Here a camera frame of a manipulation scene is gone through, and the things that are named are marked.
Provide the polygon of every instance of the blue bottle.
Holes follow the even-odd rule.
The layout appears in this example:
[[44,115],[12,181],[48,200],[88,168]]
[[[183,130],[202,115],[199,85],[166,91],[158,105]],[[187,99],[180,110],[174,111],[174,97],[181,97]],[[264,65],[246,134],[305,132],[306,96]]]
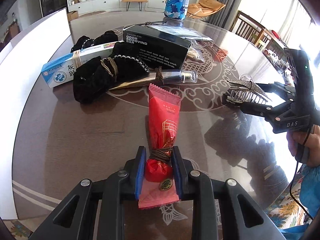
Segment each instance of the blue bottle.
[[188,11],[189,0],[167,0],[164,15],[170,19],[183,21]]

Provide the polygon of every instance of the black cord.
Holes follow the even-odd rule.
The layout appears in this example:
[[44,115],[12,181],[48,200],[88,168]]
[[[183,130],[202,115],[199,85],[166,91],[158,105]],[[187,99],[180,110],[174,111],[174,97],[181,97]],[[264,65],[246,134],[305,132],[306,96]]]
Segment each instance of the black cord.
[[[305,145],[306,141],[308,140],[309,135],[310,135],[310,132],[311,132],[311,128],[308,130],[307,136],[306,136],[306,138],[305,138],[305,140],[304,140],[304,142],[303,142],[303,144],[302,144],[303,146]],[[308,213],[308,211],[304,208],[304,206],[302,206],[302,205],[300,204],[300,202],[299,202],[298,200],[296,200],[296,198],[292,195],[292,192],[291,192],[294,179],[295,179],[295,177],[296,177],[296,175],[297,175],[298,164],[299,164],[299,162],[297,161],[296,171],[294,172],[294,176],[293,176],[293,179],[292,179],[291,184],[290,184],[290,191],[289,191],[289,193],[290,193],[290,196],[292,197],[292,199],[303,209],[303,211],[306,213],[306,215],[307,215],[308,217],[310,217],[311,220],[313,220],[313,217]]]

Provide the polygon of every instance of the silver screw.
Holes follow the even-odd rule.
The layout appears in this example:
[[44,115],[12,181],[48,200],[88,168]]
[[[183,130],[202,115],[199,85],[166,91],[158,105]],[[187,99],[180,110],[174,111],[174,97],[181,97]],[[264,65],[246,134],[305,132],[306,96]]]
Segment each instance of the silver screw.
[[89,185],[90,185],[90,180],[88,180],[88,179],[83,179],[83,180],[81,181],[81,186],[86,187],[86,186],[89,186]]
[[237,185],[237,182],[236,182],[234,179],[228,179],[227,183],[228,183],[230,186],[235,186],[235,185]]
[[197,171],[197,170],[193,170],[190,172],[190,174],[194,177],[199,177],[200,176],[200,171]]
[[125,176],[127,176],[127,174],[128,173],[125,170],[118,171],[118,176],[119,177],[125,177]]

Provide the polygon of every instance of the clear bottle cap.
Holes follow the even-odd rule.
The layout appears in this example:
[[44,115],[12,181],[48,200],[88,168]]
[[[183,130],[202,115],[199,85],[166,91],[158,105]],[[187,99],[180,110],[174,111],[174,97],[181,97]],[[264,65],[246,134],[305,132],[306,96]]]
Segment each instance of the clear bottle cap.
[[198,81],[198,73],[196,70],[181,70],[182,83],[192,82],[196,83]]

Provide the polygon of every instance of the floral cushion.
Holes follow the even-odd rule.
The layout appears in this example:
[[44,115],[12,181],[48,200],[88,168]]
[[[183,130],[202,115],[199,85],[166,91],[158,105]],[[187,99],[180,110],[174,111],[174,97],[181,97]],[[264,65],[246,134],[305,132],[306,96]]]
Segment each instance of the floral cushion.
[[[296,175],[292,186],[292,195],[299,200],[302,175]],[[265,210],[266,214],[279,229],[286,229],[304,224],[305,213],[292,199],[289,193],[290,184],[282,194]]]

